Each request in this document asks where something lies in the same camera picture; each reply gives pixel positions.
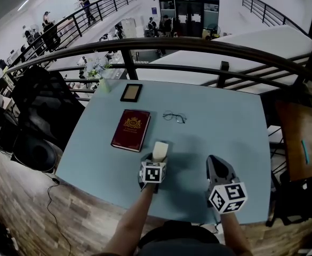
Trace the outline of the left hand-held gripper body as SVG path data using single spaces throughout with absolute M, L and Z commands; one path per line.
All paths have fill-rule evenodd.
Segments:
M 154 194 L 158 193 L 159 185 L 166 176 L 167 164 L 161 162 L 144 162 L 141 159 L 141 165 L 138 175 L 138 184 L 141 190 L 149 183 L 155 185 Z

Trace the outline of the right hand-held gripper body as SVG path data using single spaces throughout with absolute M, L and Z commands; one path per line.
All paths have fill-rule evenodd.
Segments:
M 225 178 L 210 180 L 210 156 L 206 160 L 206 175 L 209 181 L 206 192 L 208 206 L 213 207 L 219 214 L 239 211 L 248 199 L 245 184 L 237 175 L 234 180 Z

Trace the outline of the cream rectangular block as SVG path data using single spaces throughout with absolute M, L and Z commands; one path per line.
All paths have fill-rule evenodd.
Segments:
M 163 162 L 166 158 L 168 147 L 167 143 L 156 141 L 152 152 L 152 162 Z

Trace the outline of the person's right forearm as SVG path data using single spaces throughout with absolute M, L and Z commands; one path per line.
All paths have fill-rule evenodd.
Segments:
M 234 213 L 220 215 L 225 244 L 237 256 L 253 256 L 251 247 Z

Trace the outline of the person's left forearm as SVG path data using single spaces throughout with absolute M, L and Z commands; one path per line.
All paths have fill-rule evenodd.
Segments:
M 133 256 L 146 223 L 154 189 L 152 183 L 144 187 L 138 200 L 122 215 L 107 245 L 93 256 Z

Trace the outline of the thin black round eyeglasses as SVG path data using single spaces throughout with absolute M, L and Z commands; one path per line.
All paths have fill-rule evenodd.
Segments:
M 186 120 L 187 120 L 187 118 L 186 118 L 186 116 L 184 114 L 176 114 L 176 113 L 173 113 L 170 110 L 167 110 L 167 111 L 163 112 L 162 117 L 166 121 L 171 121 L 172 119 L 174 119 L 179 124 L 185 124 Z

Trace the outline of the person's dark clothed body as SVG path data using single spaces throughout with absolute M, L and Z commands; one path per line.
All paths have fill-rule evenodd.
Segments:
M 141 236 L 133 256 L 237 256 L 213 233 L 188 222 L 167 221 Z

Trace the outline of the black swivel chair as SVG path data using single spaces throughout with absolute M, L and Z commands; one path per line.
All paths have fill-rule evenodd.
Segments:
M 273 218 L 266 221 L 266 226 L 272 227 L 276 219 L 281 219 L 285 226 L 312 219 L 312 177 L 291 181 L 285 171 L 279 179 L 274 192 Z

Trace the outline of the light blue pen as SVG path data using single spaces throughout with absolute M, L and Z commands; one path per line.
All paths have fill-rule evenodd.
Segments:
M 306 164 L 309 165 L 310 164 L 310 157 L 309 157 L 307 144 L 305 143 L 304 140 L 301 140 L 301 144 L 302 144 L 302 148 L 303 148 Z

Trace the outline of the black mesh office chair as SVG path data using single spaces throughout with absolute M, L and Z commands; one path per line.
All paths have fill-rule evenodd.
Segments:
M 12 98 L 19 110 L 19 133 L 12 160 L 52 173 L 85 107 L 57 71 L 33 66 L 17 81 Z

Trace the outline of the curved black metal railing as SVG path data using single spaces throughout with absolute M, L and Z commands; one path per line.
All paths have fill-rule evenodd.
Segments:
M 260 77 L 250 76 L 246 74 L 240 74 L 231 71 L 218 70 L 213 68 L 185 66 L 185 65 L 169 65 L 169 64 L 138 64 L 134 63 L 131 58 L 131 50 L 143 50 L 143 49 L 157 49 L 165 48 L 169 50 L 178 51 L 190 51 L 200 52 L 208 54 L 226 55 L 229 57 L 244 59 L 248 61 L 254 61 L 261 63 L 269 67 L 275 67 L 279 71 L 286 71 L 289 74 L 297 75 L 299 78 L 308 79 L 312 81 L 312 71 L 304 68 L 293 61 L 279 57 L 277 55 L 260 51 L 257 49 L 217 42 L 217 41 L 205 41 L 200 39 L 179 39 L 179 38 L 131 38 L 121 39 L 106 42 L 96 42 L 83 44 L 69 49 L 63 49 L 53 52 L 48 55 L 40 56 L 35 59 L 24 62 L 20 65 L 10 67 L 6 74 L 16 73 L 24 68 L 28 68 L 37 64 L 41 64 L 46 61 L 53 61 L 56 59 L 62 59 L 72 57 L 76 55 L 93 53 L 95 51 L 103 52 L 109 50 L 120 50 L 122 54 L 127 58 L 124 63 L 112 65 L 113 68 L 125 68 L 131 80 L 137 80 L 138 76 L 136 69 L 164 69 L 164 70 L 178 70 L 187 71 L 193 73 L 205 73 L 210 75 L 222 76 L 225 78 L 238 78 L 243 81 L 252 81 L 257 84 L 266 84 L 269 86 L 277 87 L 286 91 L 295 91 L 293 85 L 286 85 L 279 82 L 275 82 L 269 79 L 263 79 Z

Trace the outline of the dark glass double door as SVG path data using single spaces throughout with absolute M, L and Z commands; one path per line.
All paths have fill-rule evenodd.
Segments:
M 170 26 L 173 37 L 216 38 L 219 4 L 219 0 L 159 0 L 160 24 Z

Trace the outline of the long black balcony railing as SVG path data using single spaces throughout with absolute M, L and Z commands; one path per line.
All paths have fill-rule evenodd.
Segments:
M 96 19 L 95 23 L 103 21 L 108 16 L 114 14 L 122 7 L 127 6 L 136 0 L 97 0 L 90 4 L 91 13 Z M 54 23 L 57 26 L 57 33 L 60 37 L 60 44 L 54 50 L 65 49 L 78 37 L 82 37 L 83 34 L 89 30 L 90 26 L 87 24 L 87 17 L 84 9 L 79 9 L 74 13 L 68 15 L 62 20 Z M 44 53 L 50 51 L 42 38 L 43 30 L 39 30 L 37 26 L 31 27 L 29 30 L 23 33 L 23 37 L 27 40 L 28 45 L 22 46 L 19 54 L 15 55 L 13 59 L 7 59 L 6 63 L 0 61 L 0 66 L 4 67 L 3 72 L 6 73 L 9 68 L 24 63 L 28 60 L 34 59 L 38 56 L 44 55 Z

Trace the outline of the black picture frame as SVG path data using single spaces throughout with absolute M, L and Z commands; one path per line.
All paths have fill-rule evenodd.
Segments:
M 121 102 L 138 102 L 142 84 L 127 84 L 120 98 Z

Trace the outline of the short black wall railing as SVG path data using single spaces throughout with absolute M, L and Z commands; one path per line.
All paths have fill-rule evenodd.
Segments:
M 294 21 L 261 0 L 242 0 L 242 6 L 258 17 L 261 22 L 268 27 L 288 25 L 311 38 L 309 34 Z

